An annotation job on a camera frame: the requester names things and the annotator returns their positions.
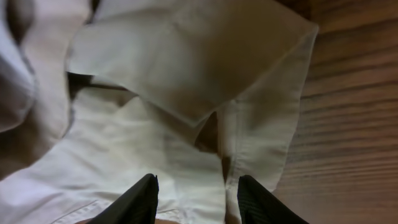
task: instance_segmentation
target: wooden surface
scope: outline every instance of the wooden surface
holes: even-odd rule
[[[309,223],[398,223],[398,1],[280,2],[320,35],[276,196]]]

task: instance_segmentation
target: wrinkled fabric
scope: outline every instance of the wrinkled fabric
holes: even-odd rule
[[[169,134],[138,96],[86,88],[68,134],[41,160],[0,182],[0,223],[93,218],[148,173],[158,176],[157,218],[222,223],[220,159]]]
[[[104,0],[74,38],[68,69],[106,77],[196,126],[313,29],[274,1]]]
[[[0,223],[92,218],[147,173],[158,219],[240,223],[239,176],[282,175],[316,33],[270,0],[102,0],[67,70],[126,91],[79,92],[67,135],[0,182]],[[214,111],[219,157],[193,146]]]
[[[21,51],[34,72],[37,89],[34,101],[29,99],[29,104],[32,104],[30,113],[24,117],[25,120],[19,118],[19,122],[23,123],[13,130],[0,133],[0,179],[42,157],[62,138],[69,127],[70,103],[65,59],[70,40],[90,15],[89,0],[32,1],[32,23],[21,40]],[[16,7],[22,3],[16,1]],[[7,39],[0,39],[1,46],[4,44],[12,47],[6,42]],[[29,73],[25,74],[27,81],[30,80],[29,75],[31,76]],[[26,83],[23,78],[14,78],[18,85]],[[10,84],[5,83],[7,88],[2,85],[3,83],[0,84],[0,101],[12,99],[4,97],[3,91],[19,91],[19,88]],[[29,92],[33,91],[30,85],[27,84],[27,87]],[[21,115],[27,114],[27,108],[13,108],[12,111]],[[4,116],[0,117],[0,125],[5,124],[2,122],[3,118]]]
[[[6,3],[0,0],[0,133],[20,125],[35,98],[35,78],[9,30]]]

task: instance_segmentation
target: white fabric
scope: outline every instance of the white fabric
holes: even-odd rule
[[[148,117],[142,100],[131,95],[82,90],[74,103],[73,127],[62,141],[1,182],[0,223],[66,224],[93,218],[148,173],[159,178],[159,218],[222,223],[220,159],[168,134]],[[78,218],[70,218],[77,210]]]
[[[16,7],[19,4],[22,4],[20,7],[25,7],[23,1],[16,2]],[[22,120],[19,122],[24,122],[20,126],[7,133],[0,133],[0,179],[42,157],[62,138],[69,127],[70,103],[65,58],[70,40],[90,15],[89,0],[32,1],[32,24],[22,39],[21,51],[34,72],[37,89],[34,102],[32,99],[29,100],[33,105],[29,107],[31,110],[26,120],[21,117],[19,119]],[[7,39],[0,39],[1,45],[9,44]],[[25,84],[22,78],[14,78],[19,85]],[[0,85],[2,93],[5,88]],[[20,91],[12,85],[7,87]],[[1,95],[0,99],[2,101],[12,98]],[[27,108],[14,108],[13,112],[26,114]]]
[[[196,126],[313,29],[269,0],[102,0],[68,69],[106,77]]]
[[[103,0],[68,69],[128,91],[78,94],[67,135],[0,182],[0,223],[92,218],[147,173],[157,218],[224,223],[227,207],[239,223],[239,176],[274,190],[282,174],[316,33],[270,0]],[[214,110],[225,184],[217,155],[192,144]]]
[[[33,74],[7,26],[6,2],[0,0],[0,133],[25,120],[35,97]]]

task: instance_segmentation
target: fabric fold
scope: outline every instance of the fabric fold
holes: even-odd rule
[[[0,133],[20,125],[36,94],[32,70],[7,24],[6,0],[0,0]]]
[[[312,29],[267,0],[104,0],[74,38],[68,70],[105,77],[197,126]]]

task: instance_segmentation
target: wooden floor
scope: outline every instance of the wooden floor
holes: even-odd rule
[[[398,223],[398,0],[280,0],[320,25],[275,194],[311,224]]]

